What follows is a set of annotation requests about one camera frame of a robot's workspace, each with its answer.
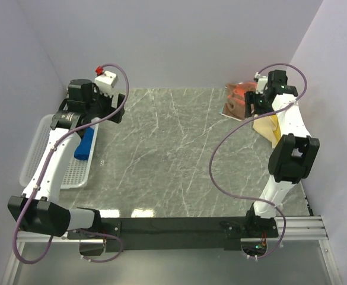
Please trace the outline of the yellow cream towel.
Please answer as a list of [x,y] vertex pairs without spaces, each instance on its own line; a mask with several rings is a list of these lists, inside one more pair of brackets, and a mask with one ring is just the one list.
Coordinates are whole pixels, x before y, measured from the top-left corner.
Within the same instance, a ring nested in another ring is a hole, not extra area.
[[263,138],[267,139],[272,144],[272,148],[275,148],[281,139],[281,130],[277,115],[254,120],[253,129]]

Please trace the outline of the blue towel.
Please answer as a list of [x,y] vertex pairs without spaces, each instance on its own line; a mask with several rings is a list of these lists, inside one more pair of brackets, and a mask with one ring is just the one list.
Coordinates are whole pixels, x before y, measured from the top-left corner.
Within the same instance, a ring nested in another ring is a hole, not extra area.
[[87,161],[89,159],[93,137],[94,130],[87,128],[79,146],[74,152],[75,159],[80,161]]

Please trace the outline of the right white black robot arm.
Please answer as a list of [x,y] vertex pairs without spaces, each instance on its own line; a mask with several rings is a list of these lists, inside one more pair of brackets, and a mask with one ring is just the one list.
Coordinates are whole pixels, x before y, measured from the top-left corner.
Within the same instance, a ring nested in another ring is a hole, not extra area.
[[288,85],[284,70],[254,76],[256,90],[245,94],[246,117],[276,115],[280,138],[269,157],[268,182],[246,214],[245,232],[250,237],[277,237],[276,209],[287,193],[309,176],[320,141],[304,125],[296,87]]

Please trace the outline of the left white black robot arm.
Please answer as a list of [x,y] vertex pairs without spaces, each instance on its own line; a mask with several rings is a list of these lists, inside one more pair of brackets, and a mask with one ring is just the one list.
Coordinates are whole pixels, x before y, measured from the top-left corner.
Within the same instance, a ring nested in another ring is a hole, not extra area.
[[34,176],[21,196],[8,201],[17,230],[61,237],[67,231],[81,229],[90,239],[101,235],[99,211],[68,210],[58,202],[65,172],[93,119],[117,124],[122,120],[125,96],[120,94],[117,106],[112,107],[112,89],[117,81],[116,74],[105,72],[93,81],[76,79],[69,83],[68,95],[52,117],[49,140]]

